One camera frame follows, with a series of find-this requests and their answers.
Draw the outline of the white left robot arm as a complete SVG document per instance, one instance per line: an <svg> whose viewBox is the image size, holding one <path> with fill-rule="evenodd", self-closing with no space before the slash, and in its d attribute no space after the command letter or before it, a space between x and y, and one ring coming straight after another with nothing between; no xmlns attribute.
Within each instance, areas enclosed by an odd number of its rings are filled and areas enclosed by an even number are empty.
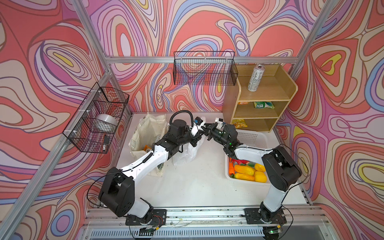
<svg viewBox="0 0 384 240"><path fill-rule="evenodd" d="M154 148L134 163L117 169L111 168L103 182L99 200L117 217L126 214L143 218L150 210L150 204L135 197L137 184L158 165L165 163L185 144L196 144L204 132L199 130L195 136L190 132L182 136L165 134L154 144Z"/></svg>

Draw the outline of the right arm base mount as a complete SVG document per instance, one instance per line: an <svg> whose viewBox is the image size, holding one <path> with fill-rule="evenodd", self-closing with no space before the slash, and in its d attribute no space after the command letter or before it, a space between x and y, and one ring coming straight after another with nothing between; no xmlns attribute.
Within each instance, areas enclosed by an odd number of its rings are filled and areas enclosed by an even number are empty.
<svg viewBox="0 0 384 240"><path fill-rule="evenodd" d="M244 218L249 225L284 225L287 223L283 208L280 207L276 212L270 212L267 208L245 208Z"/></svg>

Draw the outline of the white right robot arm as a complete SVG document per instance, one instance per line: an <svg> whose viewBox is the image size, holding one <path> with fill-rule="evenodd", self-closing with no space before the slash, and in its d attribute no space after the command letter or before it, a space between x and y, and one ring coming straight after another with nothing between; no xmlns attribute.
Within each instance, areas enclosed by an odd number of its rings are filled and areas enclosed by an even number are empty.
<svg viewBox="0 0 384 240"><path fill-rule="evenodd" d="M266 168L271 183L266 198L262 201L261 212L274 214L281 209L282 203L291 185L302 176L302 170L284 147L277 146L271 150L258 149L242 144L233 125L225 125L222 130L217 123L204 124L202 130L208 137L224 146L224 152L233 160L251 161Z"/></svg>

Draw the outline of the white plastic grocery bag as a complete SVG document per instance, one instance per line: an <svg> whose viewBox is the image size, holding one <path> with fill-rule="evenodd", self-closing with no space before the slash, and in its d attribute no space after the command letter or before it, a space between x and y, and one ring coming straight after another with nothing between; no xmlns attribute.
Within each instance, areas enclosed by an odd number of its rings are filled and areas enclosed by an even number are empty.
<svg viewBox="0 0 384 240"><path fill-rule="evenodd" d="M183 145L183 153L177 153L172 157L174 166L181 166L192 162L206 139L205 135L197 142L197 146L193 147L190 143Z"/></svg>

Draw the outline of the cream canvas tote bag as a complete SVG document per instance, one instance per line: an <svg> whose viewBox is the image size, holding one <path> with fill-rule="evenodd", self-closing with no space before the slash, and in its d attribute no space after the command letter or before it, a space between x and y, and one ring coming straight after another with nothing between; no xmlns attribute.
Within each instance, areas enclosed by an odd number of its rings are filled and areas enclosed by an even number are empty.
<svg viewBox="0 0 384 240"><path fill-rule="evenodd" d="M155 116L147 113L145 117L140 119L129 142L133 159L136 161L147 153L144 151L146 145L153 149L154 143L159 141L168 130L166 115Z"/></svg>

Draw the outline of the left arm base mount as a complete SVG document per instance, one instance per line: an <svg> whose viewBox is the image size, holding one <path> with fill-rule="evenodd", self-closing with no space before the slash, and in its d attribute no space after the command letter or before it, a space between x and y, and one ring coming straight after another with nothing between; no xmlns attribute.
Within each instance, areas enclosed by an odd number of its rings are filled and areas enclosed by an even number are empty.
<svg viewBox="0 0 384 240"><path fill-rule="evenodd" d="M126 226L161 227L166 224L166 217L166 209L154 209L150 210L143 218L128 215Z"/></svg>

